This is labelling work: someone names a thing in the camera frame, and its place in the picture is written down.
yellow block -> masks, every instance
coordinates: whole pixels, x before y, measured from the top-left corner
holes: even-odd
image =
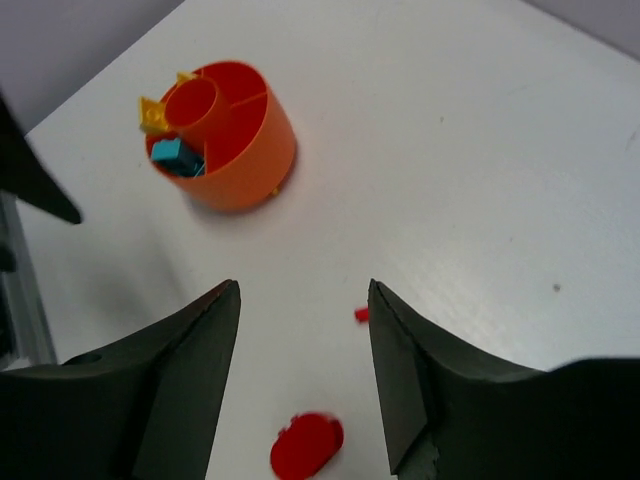
[[[182,85],[184,82],[188,82],[189,80],[193,80],[194,78],[198,78],[195,73],[189,72],[178,72],[178,80],[176,81],[177,85]]]
[[[138,111],[140,114],[140,130],[148,135],[160,135],[169,131],[164,118],[165,105],[147,97],[140,97]]]

orange cylinder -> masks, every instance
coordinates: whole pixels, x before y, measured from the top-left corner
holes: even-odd
[[[153,166],[198,201],[220,211],[253,207],[283,183],[296,153],[291,124],[262,76],[240,62],[193,72],[163,97],[172,130],[146,137],[147,155],[159,139],[181,137],[203,154],[205,173],[180,177]]]

black object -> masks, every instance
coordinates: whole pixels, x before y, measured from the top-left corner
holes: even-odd
[[[3,190],[67,222],[82,222],[80,211],[40,165],[0,95],[0,191]],[[10,242],[2,233],[0,271],[13,271],[16,261]]]
[[[640,360],[545,373],[451,335],[375,281],[369,310],[399,480],[640,478]]]
[[[227,281],[64,365],[0,374],[0,478],[204,479],[239,314]]]

pen holder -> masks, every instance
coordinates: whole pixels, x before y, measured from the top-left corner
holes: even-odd
[[[146,135],[147,155],[157,141],[180,137],[205,162],[197,177],[151,162],[161,175],[219,211],[247,209],[277,193],[293,164],[296,140],[278,99],[254,68],[212,63],[176,83],[161,102],[168,131]]]

orange container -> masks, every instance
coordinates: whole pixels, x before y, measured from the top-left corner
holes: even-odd
[[[193,72],[162,98],[171,129],[147,135],[147,155],[161,139],[182,138],[204,155],[205,173],[180,177],[151,164],[163,176],[215,210],[253,207],[283,183],[293,165],[291,124],[262,76],[240,62],[218,62]]]

